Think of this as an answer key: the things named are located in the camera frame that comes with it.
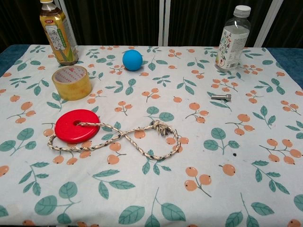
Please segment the red plastic disc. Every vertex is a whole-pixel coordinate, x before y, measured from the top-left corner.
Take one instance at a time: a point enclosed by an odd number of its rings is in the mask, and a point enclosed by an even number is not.
[[[68,143],[89,140],[99,131],[99,126],[81,126],[80,122],[100,123],[98,116],[90,110],[72,110],[62,115],[56,122],[56,136]]]

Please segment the rope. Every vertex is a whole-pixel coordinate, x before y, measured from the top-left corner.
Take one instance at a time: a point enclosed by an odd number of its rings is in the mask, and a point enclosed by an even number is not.
[[[84,151],[84,150],[88,150],[88,151],[94,151],[98,148],[102,148],[102,147],[106,147],[108,144],[111,144],[112,142],[114,142],[115,140],[119,139],[120,137],[124,136],[142,155],[150,158],[150,159],[155,159],[155,160],[162,160],[162,159],[166,159],[170,156],[172,156],[173,154],[175,154],[179,148],[180,148],[180,140],[179,140],[179,135],[177,134],[177,131],[174,130],[173,128],[171,128],[170,126],[168,126],[167,124],[160,122],[158,120],[156,121],[152,121],[151,124],[149,126],[146,126],[144,128],[136,128],[136,129],[131,129],[128,131],[120,131],[119,129],[109,125],[109,124],[104,124],[104,123],[89,123],[89,122],[80,122],[78,123],[78,125],[81,126],[105,126],[108,128],[111,128],[115,131],[117,131],[119,133],[119,135],[111,138],[110,140],[107,140],[105,143],[100,143],[98,145],[89,147],[89,148],[79,148],[79,147],[73,147],[73,148],[60,148],[58,146],[54,146],[53,145],[53,140],[57,137],[55,134],[52,135],[49,138],[49,141],[47,143],[48,147],[50,147],[52,150],[57,150],[57,151],[67,151],[67,152],[79,152],[79,151]],[[158,134],[160,134],[161,136],[166,136],[168,135],[168,133],[172,133],[174,135],[174,137],[177,140],[177,146],[175,149],[173,149],[170,153],[163,155],[163,156],[156,156],[156,155],[149,155],[148,153],[146,153],[142,148],[140,148],[127,134],[133,132],[133,131],[137,131],[137,130],[147,130],[147,129],[155,129]]]

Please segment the rubber ball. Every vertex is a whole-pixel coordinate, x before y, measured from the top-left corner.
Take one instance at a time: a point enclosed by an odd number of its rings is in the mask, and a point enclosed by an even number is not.
[[[136,50],[126,51],[122,59],[125,68],[130,71],[138,70],[142,65],[142,61],[143,59],[141,54]]]

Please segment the black curtain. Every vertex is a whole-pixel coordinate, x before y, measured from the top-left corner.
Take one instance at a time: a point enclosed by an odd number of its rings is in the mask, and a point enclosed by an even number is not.
[[[283,1],[263,46],[303,48],[302,0]]]
[[[78,45],[158,45],[159,0],[64,0]]]
[[[0,52],[12,44],[48,44],[38,0],[0,0]]]
[[[237,5],[251,7],[246,46],[253,46],[272,0],[172,0],[169,46],[218,46],[225,22]]]

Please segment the dark curtain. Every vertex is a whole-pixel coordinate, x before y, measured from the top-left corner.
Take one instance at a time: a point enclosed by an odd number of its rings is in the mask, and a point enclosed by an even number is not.
[[[225,22],[237,5],[251,7],[246,46],[253,46],[272,0],[172,0],[169,46],[218,46]]]
[[[12,44],[48,44],[38,0],[0,0],[0,52]]]
[[[159,0],[64,0],[78,45],[158,45]]]
[[[302,0],[283,1],[263,46],[303,48]]]

